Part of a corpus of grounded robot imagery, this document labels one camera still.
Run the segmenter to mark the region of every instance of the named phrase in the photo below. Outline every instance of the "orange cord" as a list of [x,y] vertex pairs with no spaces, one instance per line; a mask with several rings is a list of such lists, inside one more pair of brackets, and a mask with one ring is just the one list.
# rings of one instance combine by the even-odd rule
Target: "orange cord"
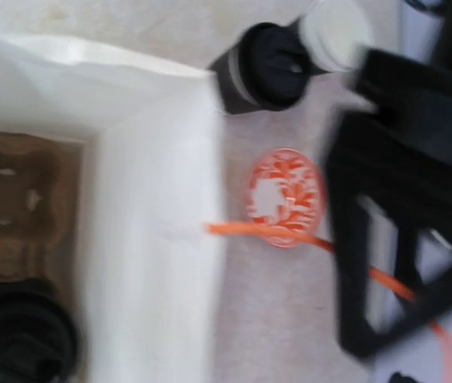
[[[285,229],[276,229],[256,223],[231,222],[224,224],[208,224],[206,226],[206,231],[209,234],[215,235],[259,235],[266,237],[298,239],[303,243],[310,243],[311,245],[320,247],[325,251],[329,251],[331,253],[334,252],[334,245],[332,243],[315,236],[300,234]],[[369,270],[369,276],[371,279],[397,294],[399,297],[409,301],[414,300],[414,292],[390,275],[371,267]],[[433,322],[430,327],[438,337],[439,344],[442,349],[444,382],[452,383],[452,335],[448,331],[444,330],[437,322]]]

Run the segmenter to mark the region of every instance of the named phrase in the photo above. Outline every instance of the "cup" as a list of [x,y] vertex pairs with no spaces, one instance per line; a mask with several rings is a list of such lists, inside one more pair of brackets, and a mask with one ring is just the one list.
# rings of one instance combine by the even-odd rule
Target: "cup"
[[358,69],[363,47],[375,45],[371,24],[354,0],[315,0],[288,28],[309,52],[315,75]]
[[311,76],[306,49],[288,28],[256,24],[210,66],[227,113],[281,111],[304,95]]
[[40,279],[0,282],[0,382],[66,381],[77,363],[77,331]]

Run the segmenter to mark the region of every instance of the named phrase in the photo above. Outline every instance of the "orange object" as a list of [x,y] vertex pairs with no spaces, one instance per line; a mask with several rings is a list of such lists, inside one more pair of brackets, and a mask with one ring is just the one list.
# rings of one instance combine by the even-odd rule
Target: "orange object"
[[[324,239],[319,239],[311,235],[295,233],[294,231],[288,231],[287,229],[276,229],[254,223],[231,222],[224,224],[208,224],[206,226],[206,230],[209,234],[215,235],[264,235],[288,237],[298,239],[303,243],[310,243],[324,250],[330,251],[331,253],[334,251],[333,244]],[[382,286],[397,294],[399,297],[409,301],[414,300],[414,292],[390,275],[371,267],[369,276],[371,279],[380,283]],[[452,383],[452,335],[448,331],[444,330],[437,322],[431,323],[430,327],[438,337],[439,344],[442,349],[444,382]]]
[[[325,190],[316,166],[294,149],[278,148],[256,162],[248,186],[247,213],[253,223],[315,234],[325,208]],[[299,237],[264,236],[272,246],[299,246]]]

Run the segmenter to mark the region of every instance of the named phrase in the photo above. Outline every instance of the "white cup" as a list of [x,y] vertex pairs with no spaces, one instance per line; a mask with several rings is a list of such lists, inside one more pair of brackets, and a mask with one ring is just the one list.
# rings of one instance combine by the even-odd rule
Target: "white cup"
[[315,0],[298,31],[314,64],[327,72],[357,69],[364,48],[375,45],[371,24],[354,0]]

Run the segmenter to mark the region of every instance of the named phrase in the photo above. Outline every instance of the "orange floral pattern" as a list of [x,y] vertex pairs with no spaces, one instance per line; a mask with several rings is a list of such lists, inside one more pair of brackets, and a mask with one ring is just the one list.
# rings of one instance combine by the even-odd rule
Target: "orange floral pattern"
[[[273,180],[283,201],[273,215],[260,215],[256,209],[255,190],[261,180]],[[249,180],[248,215],[253,223],[281,227],[312,235],[319,226],[325,205],[323,182],[318,169],[293,149],[276,149],[255,165]],[[265,238],[277,247],[294,247],[294,239]]]

